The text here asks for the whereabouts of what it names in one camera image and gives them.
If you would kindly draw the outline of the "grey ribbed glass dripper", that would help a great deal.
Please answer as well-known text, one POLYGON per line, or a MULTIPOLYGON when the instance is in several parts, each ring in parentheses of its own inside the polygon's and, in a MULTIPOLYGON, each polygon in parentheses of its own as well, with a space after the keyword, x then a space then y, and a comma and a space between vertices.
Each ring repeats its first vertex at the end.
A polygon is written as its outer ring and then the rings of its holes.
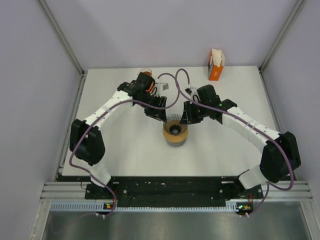
POLYGON ((182 116, 179 114, 171 114, 163 122, 163 129, 171 136, 179 136, 185 133, 188 129, 187 124, 181 123, 182 116))

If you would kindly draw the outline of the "grey glass server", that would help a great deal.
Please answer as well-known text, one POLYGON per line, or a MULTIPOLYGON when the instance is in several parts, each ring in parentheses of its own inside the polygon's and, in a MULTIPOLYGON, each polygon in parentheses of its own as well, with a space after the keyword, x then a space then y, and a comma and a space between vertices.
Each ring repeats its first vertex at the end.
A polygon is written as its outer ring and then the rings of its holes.
POLYGON ((181 142, 167 142, 167 144, 171 147, 177 148, 177 147, 181 147, 185 144, 185 141, 181 141, 181 142))

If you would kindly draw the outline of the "orange glass beaker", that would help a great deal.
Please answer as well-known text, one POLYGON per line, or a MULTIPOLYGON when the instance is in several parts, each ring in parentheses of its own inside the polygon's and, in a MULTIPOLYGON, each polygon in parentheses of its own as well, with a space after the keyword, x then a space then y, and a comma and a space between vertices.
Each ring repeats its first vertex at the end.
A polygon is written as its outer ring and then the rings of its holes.
POLYGON ((137 82, 142 85, 143 90, 146 92, 151 92, 155 86, 155 80, 152 77, 152 70, 149 68, 142 68, 137 77, 137 82))

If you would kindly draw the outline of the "orange filter box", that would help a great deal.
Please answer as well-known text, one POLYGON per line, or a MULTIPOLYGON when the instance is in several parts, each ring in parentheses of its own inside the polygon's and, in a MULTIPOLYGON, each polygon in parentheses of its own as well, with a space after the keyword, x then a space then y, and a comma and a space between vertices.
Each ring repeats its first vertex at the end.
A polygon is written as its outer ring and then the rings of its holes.
POLYGON ((221 73, 223 71, 223 68, 225 66, 225 60, 226 60, 226 58, 224 55, 223 65, 221 67, 214 65, 213 60, 212 60, 212 50, 211 50, 210 56, 209 56, 209 61, 208 61, 208 80, 209 81, 218 81, 219 80, 221 73))

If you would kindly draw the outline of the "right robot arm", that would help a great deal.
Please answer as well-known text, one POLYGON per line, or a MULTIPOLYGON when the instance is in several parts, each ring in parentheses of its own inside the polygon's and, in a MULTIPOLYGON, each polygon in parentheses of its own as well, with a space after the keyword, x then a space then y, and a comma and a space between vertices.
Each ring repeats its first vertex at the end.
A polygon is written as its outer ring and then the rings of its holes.
POLYGON ((198 124, 204 118, 210 118, 237 132, 261 153, 258 165, 236 177, 233 192, 237 197, 245 198, 257 185, 269 183, 274 186, 287 176, 290 177, 290 184, 286 190, 293 187, 293 171, 301 166, 293 133, 281 133, 264 126, 243 112, 232 100, 221 100, 210 84, 200 88, 188 87, 181 90, 180 94, 186 99, 181 124, 198 124))

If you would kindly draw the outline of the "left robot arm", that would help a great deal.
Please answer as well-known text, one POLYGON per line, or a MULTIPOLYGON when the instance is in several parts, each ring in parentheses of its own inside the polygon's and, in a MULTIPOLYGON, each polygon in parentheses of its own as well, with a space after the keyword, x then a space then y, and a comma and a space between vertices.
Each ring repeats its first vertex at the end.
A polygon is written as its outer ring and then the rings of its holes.
POLYGON ((96 192, 102 198, 109 198, 114 191, 113 185, 108 183, 111 175, 103 160, 106 152, 103 131, 136 104, 132 100, 138 101, 147 117, 166 120, 167 97, 163 92, 168 88, 167 83, 156 82, 146 72, 140 72, 135 80, 121 83, 112 97, 90 116, 72 122, 69 150, 87 163, 85 168, 90 171, 90 179, 97 185, 96 192))

